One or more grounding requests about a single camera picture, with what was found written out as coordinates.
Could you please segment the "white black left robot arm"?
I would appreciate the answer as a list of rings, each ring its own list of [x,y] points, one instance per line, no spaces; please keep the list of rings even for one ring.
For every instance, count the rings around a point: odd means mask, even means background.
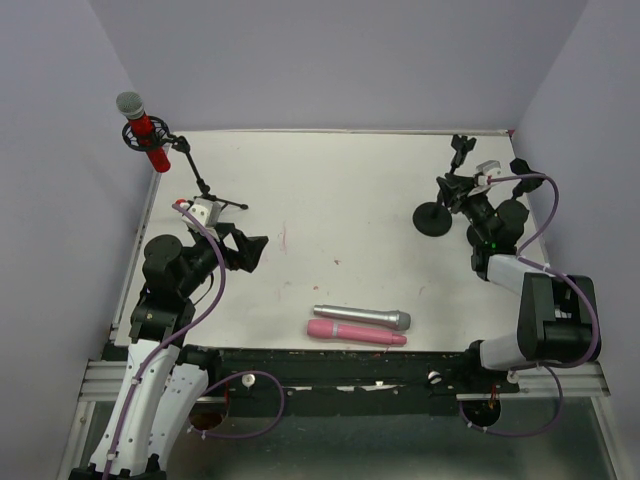
[[[215,377],[216,352],[184,342],[204,318],[191,296],[213,272],[253,272],[268,243],[232,223],[191,236],[191,246],[164,234],[144,248],[144,284],[131,314],[124,378],[88,466],[73,469],[72,479],[167,476],[179,432]]]

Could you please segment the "silver microphone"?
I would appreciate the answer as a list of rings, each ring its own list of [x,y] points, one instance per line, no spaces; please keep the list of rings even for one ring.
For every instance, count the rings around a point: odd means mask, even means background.
[[[411,326],[411,316],[400,310],[367,310],[334,305],[314,305],[313,314],[323,318],[349,320],[377,325],[394,331],[406,331]]]

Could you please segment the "red glitter microphone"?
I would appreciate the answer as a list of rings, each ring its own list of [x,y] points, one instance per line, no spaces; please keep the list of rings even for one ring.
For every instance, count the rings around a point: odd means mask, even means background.
[[[171,164],[140,95],[133,91],[122,92],[116,98],[116,107],[127,120],[131,135],[125,135],[125,138],[131,139],[131,148],[145,153],[156,172],[168,172]]]

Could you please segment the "black tripod shock-mount stand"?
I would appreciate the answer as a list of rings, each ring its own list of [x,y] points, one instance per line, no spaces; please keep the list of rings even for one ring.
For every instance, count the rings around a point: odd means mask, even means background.
[[[200,171],[198,169],[198,167],[196,166],[196,163],[193,159],[193,156],[191,154],[191,145],[188,142],[188,140],[183,136],[183,135],[175,135],[173,134],[168,125],[166,124],[166,122],[162,119],[160,119],[159,117],[155,117],[155,116],[150,116],[148,115],[152,122],[154,123],[155,127],[156,127],[156,132],[158,134],[158,136],[161,138],[162,140],[162,146],[163,149],[165,151],[165,147],[168,146],[170,149],[173,149],[181,154],[183,154],[188,162],[188,165],[195,177],[195,182],[197,185],[197,188],[200,192],[199,197],[203,198],[203,199],[207,199],[207,200],[212,200],[212,201],[216,201],[222,204],[222,209],[225,209],[227,206],[234,206],[237,208],[240,208],[241,210],[248,210],[249,206],[246,203],[239,203],[239,202],[234,202],[231,200],[227,200],[227,199],[223,199],[220,198],[219,196],[214,195],[211,192],[211,187],[208,185],[208,183],[204,180],[204,178],[202,177],[202,175],[200,174]],[[130,138],[125,138],[125,135],[130,136],[131,135],[131,131],[128,128],[127,122],[125,124],[125,126],[122,129],[121,132],[122,135],[122,139],[124,141],[124,143],[131,149],[137,152],[142,152],[139,151],[138,149],[132,149],[130,146],[131,143],[131,139]]]

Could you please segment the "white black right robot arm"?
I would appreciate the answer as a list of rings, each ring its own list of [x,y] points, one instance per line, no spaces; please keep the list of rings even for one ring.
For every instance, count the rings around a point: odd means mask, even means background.
[[[450,173],[437,179],[439,205],[469,221],[472,270],[520,300],[516,330],[478,342],[481,367],[506,371],[547,363],[574,368],[596,360],[601,337],[593,281],[563,274],[523,255],[517,242],[529,210],[514,198],[493,207],[487,191],[498,182],[489,176]]]

